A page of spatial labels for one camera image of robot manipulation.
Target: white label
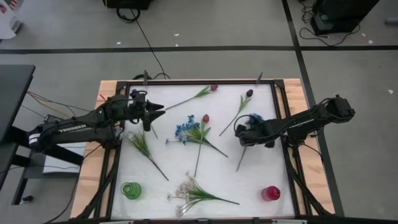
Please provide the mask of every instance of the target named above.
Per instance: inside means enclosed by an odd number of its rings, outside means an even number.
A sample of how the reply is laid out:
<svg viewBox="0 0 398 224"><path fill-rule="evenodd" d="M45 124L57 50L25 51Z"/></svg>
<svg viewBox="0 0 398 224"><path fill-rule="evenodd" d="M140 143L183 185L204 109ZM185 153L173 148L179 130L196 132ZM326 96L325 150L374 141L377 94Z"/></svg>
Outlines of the white label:
<svg viewBox="0 0 398 224"><path fill-rule="evenodd" d="M29 140L29 144L37 142L37 138Z"/></svg>
<svg viewBox="0 0 398 224"><path fill-rule="evenodd" d="M29 136L29 140L31 140L32 138L38 138L38 137L40 137L40 134L39 134L39 133L37 133L37 134L31 134L31 135Z"/></svg>

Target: green glass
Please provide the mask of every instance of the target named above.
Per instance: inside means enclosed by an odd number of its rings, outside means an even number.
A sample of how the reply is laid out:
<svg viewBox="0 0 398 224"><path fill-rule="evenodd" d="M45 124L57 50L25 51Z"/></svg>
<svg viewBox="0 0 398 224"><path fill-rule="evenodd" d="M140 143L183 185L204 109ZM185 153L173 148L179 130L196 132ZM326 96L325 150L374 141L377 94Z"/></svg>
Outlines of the green glass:
<svg viewBox="0 0 398 224"><path fill-rule="evenodd" d="M126 196L130 200L139 198L141 192L142 189L138 183L126 182L121 187L121 193L124 194L124 196Z"/></svg>

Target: cable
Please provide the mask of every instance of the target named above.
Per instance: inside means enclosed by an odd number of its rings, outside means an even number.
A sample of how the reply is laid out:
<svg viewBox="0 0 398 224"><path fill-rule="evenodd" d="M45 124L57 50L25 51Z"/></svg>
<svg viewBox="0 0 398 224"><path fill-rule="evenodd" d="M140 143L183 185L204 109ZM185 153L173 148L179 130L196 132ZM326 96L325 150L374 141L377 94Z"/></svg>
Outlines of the cable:
<svg viewBox="0 0 398 224"><path fill-rule="evenodd" d="M361 25L358 24L358 27L359 27L359 28L358 28L357 31L352 31L352 32L346 34L340 42L335 43L335 44L328 44L328 43L326 43L326 42L325 42L324 40L322 40L321 38L327 38L327 37L320 36L320 35L316 35L316 34L314 34L312 31L310 31L310 30L309 30L308 28L306 28L306 27L303 27L303 28L300 29L299 36L300 36L301 38L305 39L305 40L319 40L319 41L323 42L323 43L324 43L326 46L328 46L328 47L334 47L334 46L337 46L337 45L343 43L344 40L345 40L349 35L355 34L355 33L359 32L359 30L361 30ZM309 31L309 32L310 32L312 35L314 35L315 37L303 37L303 35L301 34L303 30Z"/></svg>
<svg viewBox="0 0 398 224"><path fill-rule="evenodd" d="M31 97L33 97L35 100L39 99L39 100L42 100L42 101L44 101L44 102L56 103L56 102L50 101L50 100L48 100L48 99L46 99L46 98L44 98L44 97L42 97L42 96L37 96L35 93L32 93L32 92L28 92L28 94L29 94ZM75 112L73 112L73 110L70 109L69 106L66 106L66 107L72 112L72 114L73 114L74 116L76 116Z"/></svg>
<svg viewBox="0 0 398 224"><path fill-rule="evenodd" d="M29 92L27 92L27 94L28 94L29 96L31 96L35 101L37 101L40 105L45 106L46 108L48 108L48 109L50 109L50 110L56 111L56 112L58 112L58 113L60 113L60 114L63 114L63 115L65 115L65 116L69 117L69 115L67 115L66 113L64 113L64 112L62 112L62 111L59 111L59 110L57 110L57 109L55 109L55 108L53 108L53 107L51 107L51 106L49 106L49 105L46 105L46 104L42 103L42 102L39 101L39 100L36 98L36 96L34 96L33 94L31 94L31 93L29 93Z"/></svg>
<svg viewBox="0 0 398 224"><path fill-rule="evenodd" d="M303 8L301 9L301 11L303 12L303 15L301 16L301 20L302 20L305 24L309 23L309 22L311 21L311 19L314 17L314 14L313 14L311 11L312 11L312 8L314 7L314 5L316 4L316 2L317 2L317 0L314 0L312 6L306 6L306 5L302 2L302 0L299 0L299 3L303 6ZM355 33L359 32L359 30L361 30L360 24L358 24L358 27L359 27L359 29L358 29L357 31L352 31L352 32L346 34L346 35L342 38L342 40L341 40L340 42L335 43L335 44L328 44L328 43L326 43L324 40L322 40L322 38L327 39L327 38L328 38L327 36L316 35L314 32L312 32L310 29L308 29L308 28L306 28L306 27L301 28L301 29L300 29L300 32L299 32L298 34L299 34L299 36L300 36L301 38L303 38L303 39L305 39L305 40L319 40L320 42L323 42L323 43L324 43L326 46L328 46L328 47L334 47L334 46L337 46L337 45L340 45L341 43L343 43L344 40L345 40L348 36L350 36L351 34L355 34ZM303 37L303 35L302 35L302 31L303 31L303 30L307 30L309 33L311 33L311 34L314 35L315 37Z"/></svg>
<svg viewBox="0 0 398 224"><path fill-rule="evenodd" d="M136 15L134 14L134 12L132 11L132 9L130 9L130 11L131 11L131 14L134 16L135 21L137 22L137 25L138 25L139 29L140 29L141 32L142 32L142 35L144 36L145 40L147 41L148 46L149 46L149 48L150 48L150 51L151 51L152 54L154 55L154 57L155 57L157 63L158 63L159 66L160 66L160 69L162 70L162 72L159 73L159 74L157 74L157 75L154 77L154 79L155 79L156 77L158 77L159 75L163 75L164 79L166 79L166 77L169 78L169 79L171 79L170 76L164 72L164 69L163 69L163 66L162 66L161 62L160 62L159 59L156 57L156 54L155 54L155 52L154 52L154 49L153 49L152 46L150 45L149 40L148 40L147 36L145 35L144 30L142 30L142 27L141 27L140 23L138 22L138 17L139 17L140 11L138 10L138 16L137 16L137 17L136 17Z"/></svg>
<svg viewBox="0 0 398 224"><path fill-rule="evenodd" d="M45 119L45 116L43 116L43 115L39 114L38 112L36 112L36 111L34 111L34 110L32 110L32 109L30 109L30 108L28 108L28 107L26 107L26 106L24 106L24 105L21 105L21 107L23 107L23 108L25 108L25 109L29 110L30 112L33 112L33 113L35 113L35 114L39 115L39 116L41 116L42 118L44 118L44 119Z"/></svg>
<svg viewBox="0 0 398 224"><path fill-rule="evenodd" d="M307 146L309 149L312 149L313 151L317 152L319 154L319 156L321 157L321 160L323 162L322 154L318 150L314 149L313 147L311 147L311 146L309 146L307 144L301 144L301 146Z"/></svg>
<svg viewBox="0 0 398 224"><path fill-rule="evenodd" d="M67 104L64 104L64 103L59 103L59 102L56 102L56 101L52 101L52 100L49 100L49 99L45 98L44 96L40 96L39 94L31 92L31 91L28 91L28 93L31 93L31 94L35 95L36 97L41 98L41 100L46 101L46 102L55 103L55 104L62 105L62 106L69 106L71 108L79 109L79 110L86 111L86 112L90 112L91 111L91 110L86 110L86 109L83 109L83 108L80 108L80 107L77 107L77 106L72 106L72 105L67 105Z"/></svg>
<svg viewBox="0 0 398 224"><path fill-rule="evenodd" d="M74 168L74 169L77 169L77 168L79 168L79 167L57 167L57 166L42 166L42 165L31 165L31 167L32 166L38 166L38 167L53 167L53 168L59 168L59 169L71 169L71 168ZM3 171L1 171L0 172L0 174L2 174L2 173L4 173L4 172L8 172L8 171L10 171L10 170L13 170L13 169L19 169L19 168L26 168L26 167L13 167L13 168L10 168L10 169L8 169L8 170L3 170Z"/></svg>
<svg viewBox="0 0 398 224"><path fill-rule="evenodd" d="M304 23L309 23L311 21L312 17L314 16L311 11L312 11L313 6L317 2L317 0L314 0L314 2L312 3L312 6L305 6L305 4L303 3L302 0L299 0L298 2L303 6L303 8L301 9L301 12L303 13L303 15L301 16L301 20ZM311 17L306 19L305 15L307 15L307 14L311 15Z"/></svg>
<svg viewBox="0 0 398 224"><path fill-rule="evenodd" d="M50 219L49 221L45 222L44 224L51 223L52 221L56 220L56 219L59 218L62 214L65 213L65 211L68 209L68 207L69 207L69 205L70 205L70 202L72 202L72 199L73 199L73 196L74 196L74 191L76 190L76 187L77 187L77 183L79 183L79 178L76 178L76 182L75 182L75 185L73 186L72 194L71 194L71 196L70 196L69 202L67 203L67 206L62 210L62 212L61 212L59 215L57 215L56 217Z"/></svg>
<svg viewBox="0 0 398 224"><path fill-rule="evenodd" d="M95 149L93 149L91 152L89 152L85 157L83 157L83 160L85 160L91 153L93 153L93 152L95 152L97 149L99 149L100 146L102 146L102 144L100 144L99 146L97 146Z"/></svg>
<svg viewBox="0 0 398 224"><path fill-rule="evenodd" d="M100 148L100 146L102 146L102 144L100 144L99 146L97 146L97 147L96 147L95 149L93 149L90 153L88 153L85 157L83 157L83 161L84 161L91 153L93 153L93 152L96 151L98 148ZM59 213L56 217L50 219L49 221L45 222L44 224L51 223L52 221L56 220L56 219L59 218L62 214L65 213L65 211L68 209L70 203L72 202L73 196L75 195L75 194L74 194L74 191L76 190L76 187L77 187L77 183L78 183L78 182L79 182L79 178L77 178L77 180L76 180L76 182L75 182L75 185L73 186L72 194L71 194L71 196L70 196L69 202L67 203L67 206L66 206L66 207L62 210L62 212Z"/></svg>

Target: black aluminum frame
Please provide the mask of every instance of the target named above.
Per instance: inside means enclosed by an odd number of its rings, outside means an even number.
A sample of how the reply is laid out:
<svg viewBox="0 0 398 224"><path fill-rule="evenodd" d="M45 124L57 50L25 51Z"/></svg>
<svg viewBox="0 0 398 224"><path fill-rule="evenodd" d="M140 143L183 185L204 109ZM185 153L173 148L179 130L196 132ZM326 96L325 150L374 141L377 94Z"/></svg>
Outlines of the black aluminum frame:
<svg viewBox="0 0 398 224"><path fill-rule="evenodd" d="M251 84L251 85L255 85L255 84L259 84L259 85L270 85L271 87L271 92L272 92L272 98L274 100L274 106L275 106L275 113L277 118L281 119L282 115L280 113L280 106L279 106L279 101L278 101L278 97L277 97L277 88L279 87L280 92L282 94L282 102L283 102L283 106L285 109L285 113L286 116L290 116L290 110L289 110L289 104L287 102L287 96L286 96L286 91L285 91L285 86L284 86L284 81L283 80L260 80L259 83L257 83L257 80L167 80L167 81L160 81L160 80L148 80L147 82L148 85L212 85L212 84L219 84L219 85L245 85L245 84ZM137 82L137 81L131 81L131 82L118 82L116 85L116 94L120 94L121 90L124 89L124 94L126 96L129 95L129 91L130 88L132 86L142 86L144 85L144 82ZM283 139L281 139L282 141L282 145L283 147L286 147L286 144L283 143ZM120 158L120 147L118 149L116 149L115 152L115 156L114 156L114 163L119 163L119 158ZM100 183L103 183L104 178L106 177L106 170L108 167L108 159L109 158L104 158L103 161L103 166L106 166L106 168L104 169L104 167L102 168L102 172L101 172L101 178L100 178ZM285 162L290 160L289 156L286 156L284 154L284 159ZM301 164L301 160L299 156L295 157L295 161L296 161L296 166L297 169L300 170L298 172L299 177L304 181L305 183L305 179L303 176L303 172L302 172L302 164ZM290 193L292 196L292 202L293 202L293 207L294 207L294 212L295 215L300 215L300 209L299 209L299 203L297 200L297 193L295 190L295 182L293 180L293 178L287 174L288 177L288 181L289 181L289 188L290 188ZM115 193L115 187L116 187L116 179L117 179L117 171L116 171L116 175L114 176L114 179L111 181L111 188L109 191L109 197L108 197L108 206L106 208L106 217L108 217L110 219L111 216L111 212L112 212L112 206L113 206L113 198L114 198L114 193ZM304 203L305 203L305 211L307 215L312 215L311 213L311 207L309 205L308 200L306 199L306 197L303 195L304 198ZM95 213L94 213L94 217L98 218L99 214L100 214L100 209L101 209L101 203L99 203L96 208L95 208ZM259 222L259 218L258 217L254 217L253 219L235 219L235 220L212 220L211 222L233 222L233 223L256 223L256 220L258 220ZM165 223L165 222L169 222L169 221L160 221L160 220L147 220L147 222L151 222L151 223ZM195 222L193 220L181 220L178 221L179 223L192 223Z"/></svg>

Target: red tulip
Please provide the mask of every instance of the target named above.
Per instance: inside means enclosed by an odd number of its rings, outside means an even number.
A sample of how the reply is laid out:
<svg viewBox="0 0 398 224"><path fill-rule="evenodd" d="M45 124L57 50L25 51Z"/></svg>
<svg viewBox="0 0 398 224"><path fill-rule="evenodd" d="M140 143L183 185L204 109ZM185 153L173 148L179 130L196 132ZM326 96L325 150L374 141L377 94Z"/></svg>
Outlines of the red tulip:
<svg viewBox="0 0 398 224"><path fill-rule="evenodd" d="M207 122L209 122L210 118L209 118L209 116L206 114L206 115L203 116L202 120L203 120L204 123L207 123Z"/></svg>
<svg viewBox="0 0 398 224"><path fill-rule="evenodd" d="M213 85L210 86L210 89L211 89L212 91L216 91L217 88L218 88L218 85L217 85L217 84L213 84Z"/></svg>

